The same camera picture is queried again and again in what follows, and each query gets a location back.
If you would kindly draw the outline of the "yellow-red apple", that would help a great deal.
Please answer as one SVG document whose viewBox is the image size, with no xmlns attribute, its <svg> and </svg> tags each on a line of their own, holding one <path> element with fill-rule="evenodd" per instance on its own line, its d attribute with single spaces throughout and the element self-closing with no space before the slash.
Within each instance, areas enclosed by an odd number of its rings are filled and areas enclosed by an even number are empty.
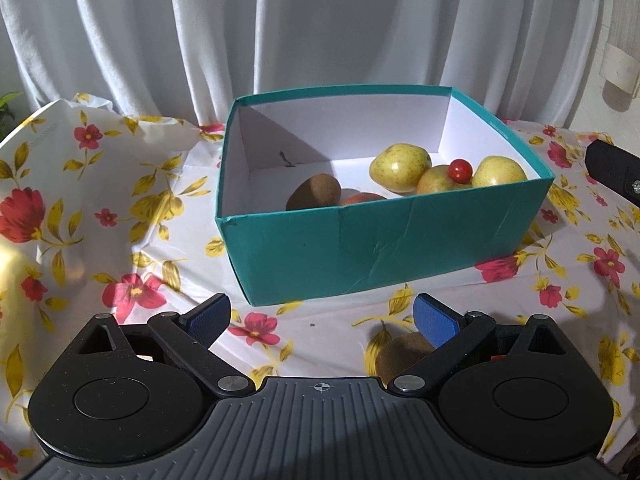
<svg viewBox="0 0 640 480">
<path fill-rule="evenodd" d="M 433 166 L 422 174 L 422 177 L 420 177 L 420 180 L 416 185 L 416 194 L 457 191 L 470 187 L 471 185 L 469 183 L 460 184 L 454 182 L 454 180 L 448 176 L 447 165 L 438 165 Z"/>
</svg>

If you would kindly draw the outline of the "red apple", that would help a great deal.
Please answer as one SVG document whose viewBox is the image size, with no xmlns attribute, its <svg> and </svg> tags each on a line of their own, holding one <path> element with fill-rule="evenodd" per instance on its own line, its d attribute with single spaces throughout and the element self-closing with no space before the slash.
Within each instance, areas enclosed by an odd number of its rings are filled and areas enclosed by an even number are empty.
<svg viewBox="0 0 640 480">
<path fill-rule="evenodd" d="M 359 192 L 344 198 L 341 201 L 342 206 L 356 205 L 362 203 L 376 202 L 377 200 L 385 200 L 385 196 L 378 193 Z"/>
</svg>

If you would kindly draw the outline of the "large brown kiwi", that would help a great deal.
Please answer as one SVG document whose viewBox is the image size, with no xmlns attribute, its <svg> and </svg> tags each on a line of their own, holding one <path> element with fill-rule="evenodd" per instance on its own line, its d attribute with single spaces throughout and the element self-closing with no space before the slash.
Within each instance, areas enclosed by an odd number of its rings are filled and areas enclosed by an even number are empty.
<svg viewBox="0 0 640 480">
<path fill-rule="evenodd" d="M 333 207 L 340 203 L 342 188 L 330 174 L 315 174 L 305 180 L 286 202 L 286 210 Z"/>
</svg>

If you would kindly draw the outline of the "small brown kiwi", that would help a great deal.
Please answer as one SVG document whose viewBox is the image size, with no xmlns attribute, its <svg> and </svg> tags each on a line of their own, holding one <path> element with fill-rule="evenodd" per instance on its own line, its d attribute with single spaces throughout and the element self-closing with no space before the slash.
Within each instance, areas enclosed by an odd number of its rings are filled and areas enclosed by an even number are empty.
<svg viewBox="0 0 640 480">
<path fill-rule="evenodd" d="M 375 358 L 375 373 L 387 386 L 435 348 L 419 332 L 403 334 L 386 344 Z"/>
</svg>

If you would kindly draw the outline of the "floral plastic tablecloth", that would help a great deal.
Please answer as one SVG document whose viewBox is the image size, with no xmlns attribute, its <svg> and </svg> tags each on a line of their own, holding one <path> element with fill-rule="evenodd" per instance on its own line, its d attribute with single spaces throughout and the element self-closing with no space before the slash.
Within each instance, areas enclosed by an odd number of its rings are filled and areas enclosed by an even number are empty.
<svg viewBox="0 0 640 480">
<path fill-rule="evenodd" d="M 236 282 L 214 218 L 224 129 L 122 117 L 81 94 L 33 114 L 1 150 L 1 474 L 42 459 L 27 402 L 97 313 L 142 323 L 224 292 L 232 327 L 218 356 L 255 380 L 361 376 L 413 331 L 429 292 L 503 322 L 544 313 L 597 372 L 614 404 L 604 459 L 639 453 L 639 211 L 587 174 L 594 133 L 538 122 L 514 131 L 554 171 L 515 255 L 361 294 L 256 308 Z"/>
</svg>

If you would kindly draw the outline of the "teal cardboard box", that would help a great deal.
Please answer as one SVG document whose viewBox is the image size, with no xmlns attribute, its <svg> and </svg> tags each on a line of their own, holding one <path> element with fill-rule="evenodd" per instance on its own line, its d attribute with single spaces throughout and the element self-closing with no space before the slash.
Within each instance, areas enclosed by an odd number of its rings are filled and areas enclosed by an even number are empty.
<svg viewBox="0 0 640 480">
<path fill-rule="evenodd" d="M 372 192 L 373 159 L 395 143 L 433 162 L 509 157 L 522 182 L 289 211 L 315 174 Z M 216 222 L 246 300 L 285 304 L 428 278 L 511 255 L 553 181 L 552 170 L 489 110 L 450 87 L 344 84 L 236 99 L 218 181 Z"/>
</svg>

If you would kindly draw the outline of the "green potted plant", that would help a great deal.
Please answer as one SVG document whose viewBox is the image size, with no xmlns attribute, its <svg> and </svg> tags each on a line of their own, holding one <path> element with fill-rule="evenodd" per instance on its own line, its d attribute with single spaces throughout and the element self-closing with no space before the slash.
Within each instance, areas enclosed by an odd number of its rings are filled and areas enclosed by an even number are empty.
<svg viewBox="0 0 640 480">
<path fill-rule="evenodd" d="M 10 91 L 0 96 L 0 139 L 3 140 L 15 124 L 15 114 L 11 104 L 22 95 L 21 91 Z"/>
</svg>

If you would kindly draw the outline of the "white curtain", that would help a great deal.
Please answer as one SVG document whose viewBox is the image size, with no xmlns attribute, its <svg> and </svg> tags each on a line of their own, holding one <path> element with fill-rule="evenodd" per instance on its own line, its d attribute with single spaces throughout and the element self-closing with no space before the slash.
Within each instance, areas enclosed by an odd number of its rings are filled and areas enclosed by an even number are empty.
<svg viewBox="0 0 640 480">
<path fill-rule="evenodd" d="M 601 0 L 1 0 L 31 106 L 80 92 L 209 124 L 238 96 L 326 84 L 454 87 L 562 124 Z"/>
</svg>

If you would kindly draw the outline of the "clear wall tube holder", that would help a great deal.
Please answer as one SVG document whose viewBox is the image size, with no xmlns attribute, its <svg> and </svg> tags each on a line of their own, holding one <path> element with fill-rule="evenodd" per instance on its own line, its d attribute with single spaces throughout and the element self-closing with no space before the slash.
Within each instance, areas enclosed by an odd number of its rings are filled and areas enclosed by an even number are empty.
<svg viewBox="0 0 640 480">
<path fill-rule="evenodd" d="M 608 31 L 600 75 L 635 99 L 639 94 L 639 9 L 616 6 Z"/>
</svg>

